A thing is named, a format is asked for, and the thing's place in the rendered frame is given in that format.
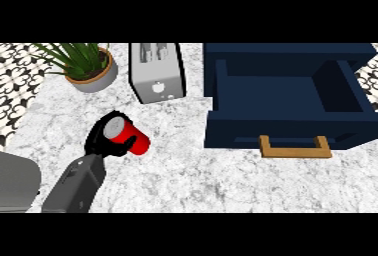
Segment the grey rounded block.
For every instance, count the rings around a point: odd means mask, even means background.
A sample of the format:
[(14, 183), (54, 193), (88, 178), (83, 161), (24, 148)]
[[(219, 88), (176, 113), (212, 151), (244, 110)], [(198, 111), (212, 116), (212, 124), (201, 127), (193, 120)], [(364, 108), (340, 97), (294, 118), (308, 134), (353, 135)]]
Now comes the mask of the grey rounded block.
[(26, 213), (40, 190), (42, 172), (38, 163), (0, 152), (0, 213)]

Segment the navy blue drawer front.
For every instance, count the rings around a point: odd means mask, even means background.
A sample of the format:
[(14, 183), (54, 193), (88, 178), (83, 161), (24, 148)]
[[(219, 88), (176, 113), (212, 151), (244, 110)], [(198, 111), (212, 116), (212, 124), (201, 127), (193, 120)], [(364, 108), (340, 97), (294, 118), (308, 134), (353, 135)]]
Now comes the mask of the navy blue drawer front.
[(262, 135), (277, 148), (314, 148), (325, 136), (330, 148), (346, 150), (378, 139), (378, 113), (209, 112), (206, 148), (258, 149)]

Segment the navy blue drawer box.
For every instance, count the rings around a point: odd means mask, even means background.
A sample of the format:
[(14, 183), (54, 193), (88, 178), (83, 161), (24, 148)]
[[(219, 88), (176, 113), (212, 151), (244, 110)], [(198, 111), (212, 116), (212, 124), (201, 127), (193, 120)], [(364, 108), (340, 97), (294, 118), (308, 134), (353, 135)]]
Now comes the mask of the navy blue drawer box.
[(218, 107), (221, 111), (260, 110), (324, 115), (373, 113), (373, 106), (346, 61), (327, 61), (314, 74), (289, 76), (231, 74), (228, 62), (216, 62)]

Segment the green leafy plant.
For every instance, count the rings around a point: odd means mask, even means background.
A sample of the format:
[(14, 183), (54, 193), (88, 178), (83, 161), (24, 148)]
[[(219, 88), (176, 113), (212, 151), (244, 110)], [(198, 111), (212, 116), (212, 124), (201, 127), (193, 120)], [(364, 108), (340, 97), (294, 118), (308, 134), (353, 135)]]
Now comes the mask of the green leafy plant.
[(48, 63), (55, 64), (63, 71), (60, 75), (74, 81), (95, 78), (111, 66), (110, 50), (98, 43), (35, 43), (46, 55), (36, 55)]

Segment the silver toaster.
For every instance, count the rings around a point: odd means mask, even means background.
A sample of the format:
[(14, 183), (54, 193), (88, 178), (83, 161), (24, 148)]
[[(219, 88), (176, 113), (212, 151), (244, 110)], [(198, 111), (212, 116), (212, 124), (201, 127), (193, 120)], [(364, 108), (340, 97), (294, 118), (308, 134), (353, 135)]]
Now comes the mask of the silver toaster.
[(178, 43), (129, 44), (129, 83), (142, 104), (187, 96), (185, 68)]

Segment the red can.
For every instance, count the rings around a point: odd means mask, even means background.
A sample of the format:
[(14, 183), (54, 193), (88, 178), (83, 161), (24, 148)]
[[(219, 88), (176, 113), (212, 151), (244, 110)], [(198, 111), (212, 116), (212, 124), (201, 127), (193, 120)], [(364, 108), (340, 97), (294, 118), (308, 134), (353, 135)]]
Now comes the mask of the red can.
[(151, 145), (150, 137), (123, 117), (117, 116), (110, 120), (104, 128), (104, 136), (117, 144), (125, 143), (132, 137), (136, 137), (131, 152), (135, 155), (147, 153)]

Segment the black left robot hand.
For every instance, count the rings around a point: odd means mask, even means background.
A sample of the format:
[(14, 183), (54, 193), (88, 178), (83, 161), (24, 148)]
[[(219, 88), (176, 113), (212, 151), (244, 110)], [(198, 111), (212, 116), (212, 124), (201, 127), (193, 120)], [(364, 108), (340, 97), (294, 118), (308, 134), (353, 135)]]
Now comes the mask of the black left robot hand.
[(133, 146), (136, 137), (132, 137), (125, 143), (117, 144), (117, 143), (113, 143), (104, 136), (105, 125), (110, 122), (110, 120), (117, 116), (123, 117), (132, 123), (131, 118), (120, 111), (110, 112), (98, 120), (98, 122), (95, 123), (94, 128), (91, 130), (88, 139), (86, 139), (85, 152), (88, 155), (98, 154), (102, 157), (107, 157), (110, 155), (122, 157), (131, 151), (131, 147)]

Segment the grey pot with brown rim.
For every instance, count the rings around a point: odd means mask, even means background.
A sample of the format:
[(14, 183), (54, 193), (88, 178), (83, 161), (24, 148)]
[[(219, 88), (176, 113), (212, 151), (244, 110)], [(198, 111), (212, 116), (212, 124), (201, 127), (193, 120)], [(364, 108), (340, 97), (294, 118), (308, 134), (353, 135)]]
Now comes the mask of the grey pot with brown rim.
[(67, 77), (69, 82), (85, 93), (97, 93), (104, 90), (113, 84), (119, 75), (119, 65), (111, 52), (105, 48), (100, 48), (100, 51), (107, 54), (108, 66), (98, 76), (89, 80), (74, 80), (73, 78)]

